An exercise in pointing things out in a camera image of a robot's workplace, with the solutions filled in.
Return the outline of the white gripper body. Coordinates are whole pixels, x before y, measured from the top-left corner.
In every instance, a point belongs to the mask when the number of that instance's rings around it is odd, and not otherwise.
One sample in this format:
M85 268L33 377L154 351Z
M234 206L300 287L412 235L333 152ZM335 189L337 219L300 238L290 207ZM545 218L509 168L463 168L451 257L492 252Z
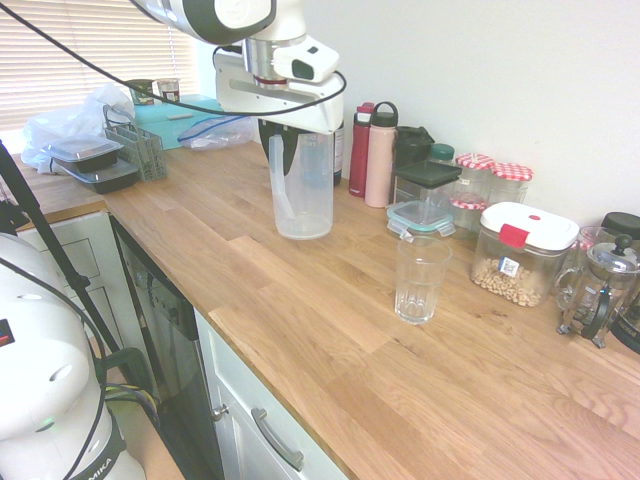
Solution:
M321 134L330 134L342 124L345 81L337 73L319 84L290 80L273 89L258 85L240 56L218 52L214 63L217 102L227 114Z

